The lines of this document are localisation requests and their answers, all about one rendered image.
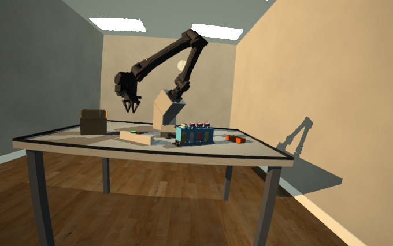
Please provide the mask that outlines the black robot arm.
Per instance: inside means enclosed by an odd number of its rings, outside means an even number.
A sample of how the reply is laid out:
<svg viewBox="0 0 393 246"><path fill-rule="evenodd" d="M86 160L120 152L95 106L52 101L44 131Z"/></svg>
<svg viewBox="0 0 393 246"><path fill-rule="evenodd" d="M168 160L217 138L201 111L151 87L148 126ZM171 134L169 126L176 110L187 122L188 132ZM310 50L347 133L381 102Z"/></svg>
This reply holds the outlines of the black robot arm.
<svg viewBox="0 0 393 246"><path fill-rule="evenodd" d="M182 50L188 47L192 47L182 73L179 74L177 78L175 78L175 84L177 85L176 88L168 91L167 93L179 103L183 99L181 97L182 94L186 92L190 87L189 79L191 72L197 62L197 59L202 49L208 44L208 41L206 41L193 29L188 29L181 35L182 37L177 41L173 42L161 51L152 55L148 59L138 62L137 64L132 66L130 73L118 72L118 74L114 78L114 82L116 84L115 92L117 96L136 96L136 87L138 82L141 82L148 73L150 73L155 67L165 62L167 59L171 58L177 53L181 52Z"/></svg>

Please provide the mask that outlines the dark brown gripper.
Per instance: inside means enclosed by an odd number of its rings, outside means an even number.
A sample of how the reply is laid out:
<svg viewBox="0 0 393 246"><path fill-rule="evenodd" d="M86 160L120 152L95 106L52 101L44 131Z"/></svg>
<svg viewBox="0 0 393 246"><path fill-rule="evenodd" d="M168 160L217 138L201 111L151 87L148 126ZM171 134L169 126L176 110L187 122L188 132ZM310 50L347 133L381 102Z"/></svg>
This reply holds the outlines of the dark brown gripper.
<svg viewBox="0 0 393 246"><path fill-rule="evenodd" d="M123 95L122 98L124 98L124 100L122 100L122 102L125 106L127 113L129 113L130 108L132 108L132 113L135 113L137 107L140 104L140 101L138 100L138 98L141 99L142 97L141 96ZM128 102L128 108L127 108L126 102ZM134 103L136 103L135 109L134 109Z"/></svg>

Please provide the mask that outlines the black table edge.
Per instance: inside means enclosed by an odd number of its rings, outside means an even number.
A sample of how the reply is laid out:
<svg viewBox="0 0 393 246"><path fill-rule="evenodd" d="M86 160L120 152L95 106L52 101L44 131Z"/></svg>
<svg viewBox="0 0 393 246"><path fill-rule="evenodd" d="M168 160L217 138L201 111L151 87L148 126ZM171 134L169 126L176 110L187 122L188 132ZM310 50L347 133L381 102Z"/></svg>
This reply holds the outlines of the black table edge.
<svg viewBox="0 0 393 246"><path fill-rule="evenodd" d="M107 120L110 122L126 122L126 123L135 123L135 124L151 124L153 123L145 123L145 122L129 122L129 121L113 121L113 120ZM40 132L40 133L35 133L31 135L26 135L26 136L21 136L21 137L16 137L12 138L13 141L19 141L19 142L26 142L26 143L36 143L36 144L48 144L48 145L54 145L54 146L66 146L66 147L77 147L77 148L90 148L90 149L97 149L97 150L109 150L109 151L123 151L123 152L138 152L138 153L146 153L146 154L162 154L162 155L180 155L180 156L200 156L200 157L212 157L212 158L239 158L239 159L275 159L275 160L294 160L294 157L286 154L285 152L282 152L266 143L263 141L260 141L238 129L229 129L229 128L214 128L214 129L227 129L227 130L236 130L239 132L242 132L243 134L253 138L254 140L268 146L269 148L283 154L286 157L276 157L276 156L243 156L243 155L217 155L217 154L195 154L195 153L185 153L185 152L166 152L166 151L150 151L150 150L134 150L134 149L127 149L127 148L113 148L113 147L100 147L100 146L87 146L87 145L79 145L79 144L68 144L68 143L56 143L56 142L49 142L49 141L37 141L37 140L26 140L25 138L29 137L34 137L38 135L43 135L51 132L56 132L56 131L61 131L64 129L69 129L69 128L74 128L80 126L79 125L74 125L74 126L68 126L60 129L54 129L51 131L45 131L45 132Z"/></svg>

